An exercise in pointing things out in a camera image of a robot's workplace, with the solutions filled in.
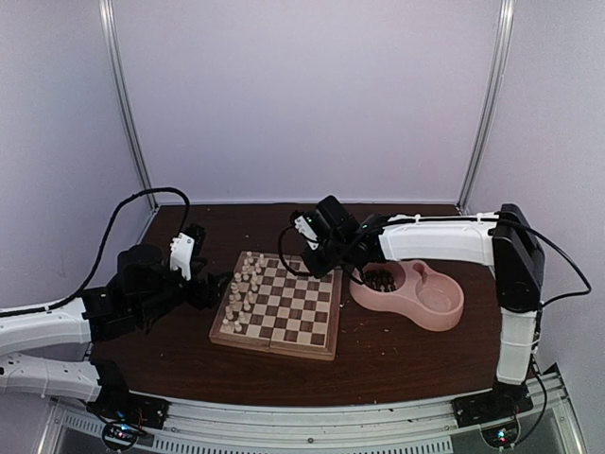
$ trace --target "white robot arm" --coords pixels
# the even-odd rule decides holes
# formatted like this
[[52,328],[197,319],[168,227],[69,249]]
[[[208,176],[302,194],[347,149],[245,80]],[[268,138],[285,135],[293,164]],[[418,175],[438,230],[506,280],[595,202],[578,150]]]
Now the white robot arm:
[[204,230],[192,224],[172,240],[167,264],[158,248],[137,245],[118,255],[118,273],[104,288],[83,290],[71,301],[0,309],[0,393],[73,397],[108,417],[117,410],[128,414],[129,390],[112,362],[66,362],[18,352],[108,341],[137,327],[149,330],[185,301],[199,309],[213,306],[231,275],[196,277],[205,264],[196,259],[204,238]]
[[531,408],[525,381],[539,339],[545,255],[516,205],[471,217],[372,215],[358,222],[329,196],[313,210],[293,213],[290,221],[280,235],[280,253],[285,232],[296,229],[307,242],[302,258],[315,277],[334,267],[357,269],[363,277],[368,263],[389,260],[458,260],[493,267],[502,313],[494,387],[482,402],[462,402],[458,414],[472,413],[467,422],[476,424]]

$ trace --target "white backdrop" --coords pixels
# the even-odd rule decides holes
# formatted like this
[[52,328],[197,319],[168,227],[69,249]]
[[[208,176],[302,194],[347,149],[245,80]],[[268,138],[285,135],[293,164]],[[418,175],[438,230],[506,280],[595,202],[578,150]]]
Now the white backdrop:
[[[590,453],[605,421],[605,4],[518,2],[509,64],[483,164],[475,211],[518,203],[569,253],[595,287],[544,311],[540,362],[557,361]],[[546,251],[544,297],[582,288]]]
[[[98,0],[0,0],[0,307],[71,294],[113,208],[139,184],[120,122]],[[92,286],[149,215],[125,209]],[[46,354],[81,359],[62,345]],[[74,351],[80,350],[79,358]],[[0,451],[31,454],[47,399],[0,394]]]
[[455,201],[499,5],[115,0],[153,184],[193,201]]

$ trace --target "cable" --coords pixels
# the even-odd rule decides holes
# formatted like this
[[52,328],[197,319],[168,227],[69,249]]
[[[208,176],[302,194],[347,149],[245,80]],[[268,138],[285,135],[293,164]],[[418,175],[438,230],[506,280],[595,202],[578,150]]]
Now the cable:
[[180,189],[177,189],[176,187],[156,187],[156,188],[151,188],[151,189],[144,189],[142,191],[137,192],[136,194],[132,194],[127,199],[120,201],[117,204],[117,206],[115,207],[115,209],[113,210],[112,216],[110,217],[110,221],[108,222],[107,227],[105,228],[105,233],[103,234],[103,238],[101,239],[101,244],[99,245],[98,251],[96,253],[95,263],[93,264],[93,267],[91,268],[90,272],[88,273],[88,275],[86,276],[86,278],[84,279],[82,284],[80,284],[80,286],[78,287],[78,289],[76,291],[74,291],[67,298],[63,298],[62,300],[60,300],[52,305],[49,305],[49,306],[38,306],[38,307],[32,307],[30,309],[17,309],[17,310],[11,310],[10,312],[0,312],[0,318],[15,317],[18,315],[36,314],[39,312],[47,312],[49,310],[54,310],[54,309],[63,307],[65,305],[71,303],[72,301],[74,301],[78,297],[78,295],[83,290],[85,290],[86,287],[90,284],[90,282],[93,280],[93,277],[95,277],[96,270],[98,269],[98,266],[101,262],[101,258],[103,256],[103,251],[105,250],[105,245],[107,244],[107,240],[109,238],[110,232],[112,231],[113,224],[115,223],[115,220],[116,220],[117,215],[119,214],[120,210],[122,208],[124,208],[126,205],[128,205],[129,203],[131,203],[141,197],[147,196],[149,194],[157,194],[157,193],[176,194],[179,197],[181,197],[181,199],[183,200],[184,212],[182,214],[181,226],[179,227],[179,231],[177,232],[177,234],[179,232],[181,232],[183,230],[185,222],[187,221],[187,216],[189,215],[189,207],[191,204],[189,202],[189,198],[187,198],[187,196],[185,195],[184,192],[180,191]]
[[542,308],[544,308],[548,305],[551,305],[555,301],[559,301],[559,300],[562,300],[565,298],[571,298],[573,296],[588,295],[591,291],[593,291],[593,287],[590,285],[590,282],[588,282],[588,278],[586,278],[586,276],[584,275],[582,270],[579,268],[579,266],[576,264],[576,262],[574,262],[574,260],[563,249],[561,249],[559,246],[557,246],[557,244],[555,244],[547,236],[545,236],[544,234],[541,234],[537,230],[534,230],[527,225],[520,224],[519,222],[514,222],[514,221],[508,220],[508,219],[499,219],[498,222],[502,223],[503,225],[509,225],[510,227],[513,227],[515,229],[519,229],[519,228],[523,229],[526,232],[529,232],[529,233],[537,236],[538,238],[540,238],[544,243],[546,243],[548,246],[550,246],[556,253],[558,253],[561,257],[563,257],[563,259],[565,259],[565,261],[569,264],[569,266],[576,272],[576,274],[578,275],[578,277],[582,281],[582,283],[586,286],[585,290],[571,291],[571,292],[563,293],[561,295],[550,298],[542,305]]
[[285,234],[288,231],[290,231],[292,229],[294,229],[293,225],[289,225],[289,226],[285,227],[282,230],[282,232],[280,232],[279,236],[277,237],[277,254],[280,256],[280,261],[282,262],[282,265],[284,265],[284,268],[286,270],[288,270],[290,273],[292,273],[293,275],[295,275],[295,276],[313,277],[313,274],[310,273],[310,272],[294,270],[285,261],[285,257],[284,257],[284,236],[285,236]]
[[519,432],[519,437],[521,437],[521,438],[518,438],[517,440],[515,440],[515,442],[511,445],[513,448],[517,447],[522,442],[524,442],[527,438],[529,438],[529,435],[531,435],[533,433],[533,431],[536,429],[536,427],[538,427],[538,425],[540,424],[540,421],[542,421],[542,418],[544,417],[544,415],[546,413],[546,406],[548,405],[548,393],[546,392],[546,386],[545,386],[544,382],[542,381],[542,378],[540,377],[541,374],[540,374],[540,371],[538,371],[538,364],[536,363],[536,358],[533,355],[531,356],[531,368],[533,369],[533,372],[536,375],[536,380],[540,384],[540,387],[542,388],[542,392],[544,393],[544,403],[542,405],[542,410],[540,411],[540,414],[538,415],[538,419],[536,419],[536,422],[533,423],[533,426],[525,433],[525,435],[523,437],[521,437],[521,432]]

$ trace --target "dark wooden tabletop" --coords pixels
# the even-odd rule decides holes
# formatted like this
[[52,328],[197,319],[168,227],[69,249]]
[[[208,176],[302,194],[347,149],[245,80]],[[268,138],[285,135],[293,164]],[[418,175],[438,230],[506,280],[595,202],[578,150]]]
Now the dark wooden tabletop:
[[[206,227],[202,255],[209,272],[232,271],[242,251],[275,253],[292,211],[305,205],[192,207],[190,222]],[[360,220],[372,213],[454,215],[451,205],[350,205]],[[180,207],[163,207],[146,243],[168,253]],[[285,251],[302,250],[295,233]],[[243,405],[327,406],[401,402],[477,391],[492,386],[500,315],[492,276],[478,265],[428,261],[458,281],[465,295],[460,323],[433,333],[405,317],[357,305],[343,285],[334,361],[290,358],[214,345],[208,340],[216,310],[183,305],[149,335],[128,334],[99,343],[94,357],[114,360],[130,387],[170,397]]]

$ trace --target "wooden chessboard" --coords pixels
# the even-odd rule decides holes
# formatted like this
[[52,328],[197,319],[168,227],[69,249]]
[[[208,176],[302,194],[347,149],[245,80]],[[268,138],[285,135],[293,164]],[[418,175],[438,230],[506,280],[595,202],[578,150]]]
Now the wooden chessboard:
[[[234,272],[242,272],[246,258],[260,263],[260,253],[239,256]],[[256,291],[242,280],[237,290],[227,290],[210,330],[210,341],[221,345],[277,353],[301,358],[333,360],[337,350],[338,315],[342,271],[316,279],[289,273],[276,254],[266,253],[265,266],[258,272]],[[303,260],[286,256],[296,271],[307,271]],[[243,300],[252,291],[250,310]],[[230,294],[239,301],[230,302]],[[227,324],[227,306],[233,320]]]

